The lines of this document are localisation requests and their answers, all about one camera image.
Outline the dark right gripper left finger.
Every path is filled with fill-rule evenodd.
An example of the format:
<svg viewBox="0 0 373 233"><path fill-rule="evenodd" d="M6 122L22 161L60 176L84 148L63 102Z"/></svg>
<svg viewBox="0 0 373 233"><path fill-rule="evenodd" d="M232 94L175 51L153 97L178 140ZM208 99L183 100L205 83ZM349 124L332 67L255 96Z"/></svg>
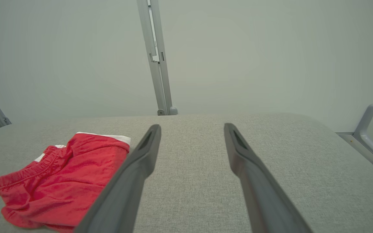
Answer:
<svg viewBox="0 0 373 233"><path fill-rule="evenodd" d="M75 233L132 233L145 180L154 172L161 127L152 125L90 207Z"/></svg>

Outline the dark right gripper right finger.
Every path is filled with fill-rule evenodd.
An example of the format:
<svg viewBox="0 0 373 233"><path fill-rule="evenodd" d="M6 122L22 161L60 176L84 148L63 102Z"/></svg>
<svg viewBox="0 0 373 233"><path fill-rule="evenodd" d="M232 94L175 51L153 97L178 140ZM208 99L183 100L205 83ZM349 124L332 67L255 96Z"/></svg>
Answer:
<svg viewBox="0 0 373 233"><path fill-rule="evenodd" d="M253 233L311 233L312 229L238 128L224 125L232 172L240 179Z"/></svg>

